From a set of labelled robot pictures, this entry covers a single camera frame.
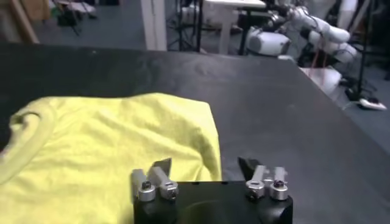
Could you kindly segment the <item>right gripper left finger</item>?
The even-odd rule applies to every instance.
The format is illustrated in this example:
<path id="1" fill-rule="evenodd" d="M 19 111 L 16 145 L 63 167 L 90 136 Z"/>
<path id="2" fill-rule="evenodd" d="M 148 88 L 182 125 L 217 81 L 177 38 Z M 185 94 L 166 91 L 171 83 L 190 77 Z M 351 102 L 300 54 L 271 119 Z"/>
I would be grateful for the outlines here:
<path id="1" fill-rule="evenodd" d="M 172 159 L 155 161 L 147 174 L 143 169 L 133 169 L 130 175 L 132 201 L 154 201 L 157 196 L 175 201 L 179 194 L 179 185 L 170 179 Z"/>

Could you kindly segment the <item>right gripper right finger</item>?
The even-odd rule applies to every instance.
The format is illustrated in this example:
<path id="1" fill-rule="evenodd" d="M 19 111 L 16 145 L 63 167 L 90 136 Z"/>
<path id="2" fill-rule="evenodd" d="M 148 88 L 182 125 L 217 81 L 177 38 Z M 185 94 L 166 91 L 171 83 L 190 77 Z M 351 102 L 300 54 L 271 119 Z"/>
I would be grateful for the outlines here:
<path id="1" fill-rule="evenodd" d="M 238 157 L 238 165 L 245 179 L 247 196 L 251 200 L 259 200 L 266 195 L 276 201 L 287 200 L 288 173 L 284 167 L 271 169 L 256 159 L 242 157 Z"/>

